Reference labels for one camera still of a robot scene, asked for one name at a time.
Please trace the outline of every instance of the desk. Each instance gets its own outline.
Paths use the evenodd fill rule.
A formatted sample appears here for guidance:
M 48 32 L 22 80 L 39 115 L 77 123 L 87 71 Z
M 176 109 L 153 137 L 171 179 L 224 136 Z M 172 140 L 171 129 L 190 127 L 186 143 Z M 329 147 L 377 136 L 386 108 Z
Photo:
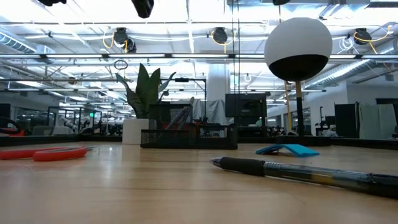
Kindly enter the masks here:
M 236 151 L 115 142 L 8 149 L 60 145 L 101 147 L 70 161 L 0 161 L 0 223 L 397 223 L 398 200 L 226 172 L 208 160 L 247 157 L 398 175 L 398 151 L 330 146 L 299 159 L 255 155 L 266 144 Z

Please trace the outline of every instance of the white pot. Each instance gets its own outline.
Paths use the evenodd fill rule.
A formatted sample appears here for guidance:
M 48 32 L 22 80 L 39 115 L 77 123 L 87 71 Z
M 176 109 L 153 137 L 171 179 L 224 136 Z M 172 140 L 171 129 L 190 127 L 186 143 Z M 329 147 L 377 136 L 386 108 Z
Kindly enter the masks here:
M 148 129 L 149 119 L 125 119 L 123 122 L 123 144 L 141 144 L 141 130 Z

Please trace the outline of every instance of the black pen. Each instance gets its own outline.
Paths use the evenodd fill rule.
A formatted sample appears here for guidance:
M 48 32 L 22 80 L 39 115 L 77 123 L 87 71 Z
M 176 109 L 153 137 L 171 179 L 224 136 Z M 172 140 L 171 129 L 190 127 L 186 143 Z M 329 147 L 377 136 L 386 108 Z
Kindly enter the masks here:
M 256 159 L 213 158 L 214 166 L 257 176 L 271 176 L 341 187 L 367 194 L 398 198 L 398 176 L 280 164 Z

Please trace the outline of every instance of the potted plant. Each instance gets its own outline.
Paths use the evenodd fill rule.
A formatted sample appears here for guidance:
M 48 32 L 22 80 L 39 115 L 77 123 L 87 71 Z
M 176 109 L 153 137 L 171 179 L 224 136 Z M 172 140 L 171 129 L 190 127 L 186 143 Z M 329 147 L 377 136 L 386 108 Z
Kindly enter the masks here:
M 116 74 L 118 82 L 126 88 L 127 102 L 133 108 L 137 119 L 125 119 L 123 122 L 123 144 L 140 144 L 141 130 L 148 129 L 149 105 L 159 103 L 163 96 L 169 95 L 164 91 L 173 79 L 175 72 L 169 79 L 162 83 L 160 80 L 160 68 L 155 70 L 151 76 L 145 66 L 140 63 L 136 90 L 132 91 L 122 76 Z

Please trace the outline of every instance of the black and white ball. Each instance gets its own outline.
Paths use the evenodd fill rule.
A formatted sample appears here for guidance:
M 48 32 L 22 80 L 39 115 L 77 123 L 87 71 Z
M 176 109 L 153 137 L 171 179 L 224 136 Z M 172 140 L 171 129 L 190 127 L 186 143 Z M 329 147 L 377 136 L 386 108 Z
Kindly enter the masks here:
M 301 81 L 314 77 L 328 63 L 332 39 L 322 22 L 293 18 L 279 24 L 267 39 L 264 56 L 278 78 Z

